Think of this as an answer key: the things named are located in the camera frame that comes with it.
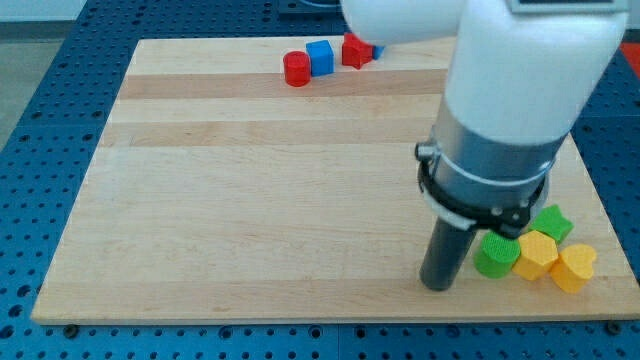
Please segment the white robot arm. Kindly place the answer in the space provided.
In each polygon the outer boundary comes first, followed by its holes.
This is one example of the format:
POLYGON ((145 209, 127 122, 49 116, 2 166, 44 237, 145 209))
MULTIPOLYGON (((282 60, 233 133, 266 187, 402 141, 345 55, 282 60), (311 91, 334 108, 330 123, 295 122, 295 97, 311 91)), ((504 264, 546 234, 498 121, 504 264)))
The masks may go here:
POLYGON ((350 30, 390 46, 454 37, 418 183, 436 236, 517 237, 543 206, 557 153, 620 44, 625 1, 343 0, 350 30))

